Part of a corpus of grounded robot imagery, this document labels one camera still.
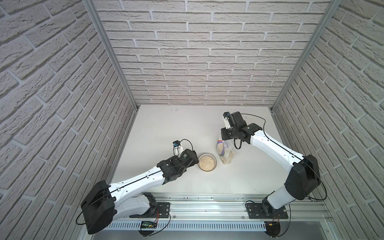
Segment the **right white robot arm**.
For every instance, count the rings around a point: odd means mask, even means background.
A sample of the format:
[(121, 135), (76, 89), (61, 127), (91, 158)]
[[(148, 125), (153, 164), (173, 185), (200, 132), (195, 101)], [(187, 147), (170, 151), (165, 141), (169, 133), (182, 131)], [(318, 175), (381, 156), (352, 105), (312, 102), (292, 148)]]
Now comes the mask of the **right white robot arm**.
[(221, 129), (223, 140), (240, 140), (264, 151), (279, 163), (288, 177), (278, 190), (262, 200), (261, 212), (270, 218), (283, 210), (285, 205), (304, 200), (322, 184), (318, 160), (312, 155), (300, 154), (265, 132), (257, 124), (247, 124), (240, 112), (223, 114), (225, 127)]

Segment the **patterned ceramic breakfast bowl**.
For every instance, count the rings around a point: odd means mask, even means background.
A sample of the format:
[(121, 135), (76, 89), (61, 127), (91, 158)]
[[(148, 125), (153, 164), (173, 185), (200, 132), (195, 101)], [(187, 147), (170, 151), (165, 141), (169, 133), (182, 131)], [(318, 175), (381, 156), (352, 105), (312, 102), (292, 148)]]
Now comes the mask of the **patterned ceramic breakfast bowl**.
[(198, 166), (204, 172), (211, 172), (216, 168), (217, 160), (211, 154), (202, 154), (199, 156)]

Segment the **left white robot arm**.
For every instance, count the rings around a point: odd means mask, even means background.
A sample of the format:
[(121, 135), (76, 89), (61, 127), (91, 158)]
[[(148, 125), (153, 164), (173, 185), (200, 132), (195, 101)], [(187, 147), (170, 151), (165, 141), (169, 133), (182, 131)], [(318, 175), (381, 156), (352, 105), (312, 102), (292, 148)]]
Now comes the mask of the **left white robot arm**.
[(112, 184), (97, 182), (81, 202), (88, 234), (98, 233), (121, 218), (157, 216), (158, 203), (148, 190), (175, 181), (198, 162), (196, 152), (186, 149), (131, 179)]

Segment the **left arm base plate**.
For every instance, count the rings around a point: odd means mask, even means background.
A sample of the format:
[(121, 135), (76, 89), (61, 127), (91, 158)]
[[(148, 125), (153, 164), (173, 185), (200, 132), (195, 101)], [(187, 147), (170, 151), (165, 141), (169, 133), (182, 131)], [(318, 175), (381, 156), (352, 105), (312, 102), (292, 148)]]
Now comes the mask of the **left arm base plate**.
[(167, 219), (170, 217), (170, 207), (171, 203), (169, 202), (157, 202), (156, 206), (150, 206), (150, 208), (142, 215), (131, 215), (130, 218), (159, 218)]

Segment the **clear oats bag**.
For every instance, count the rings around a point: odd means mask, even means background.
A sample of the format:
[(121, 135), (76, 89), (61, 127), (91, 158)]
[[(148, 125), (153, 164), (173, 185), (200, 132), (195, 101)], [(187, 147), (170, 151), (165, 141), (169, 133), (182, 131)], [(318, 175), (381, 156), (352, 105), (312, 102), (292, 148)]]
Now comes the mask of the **clear oats bag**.
[(224, 165), (228, 165), (232, 162), (234, 157), (234, 145), (229, 140), (222, 140), (218, 138), (217, 141), (217, 153)]

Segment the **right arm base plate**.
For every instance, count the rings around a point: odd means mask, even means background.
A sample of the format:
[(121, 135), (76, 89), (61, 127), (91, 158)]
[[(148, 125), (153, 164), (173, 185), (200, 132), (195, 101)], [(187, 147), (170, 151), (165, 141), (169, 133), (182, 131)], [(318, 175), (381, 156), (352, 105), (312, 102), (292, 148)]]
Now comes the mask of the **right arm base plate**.
[(262, 203), (246, 202), (246, 211), (249, 219), (288, 219), (288, 213), (285, 207), (277, 210), (264, 206)]

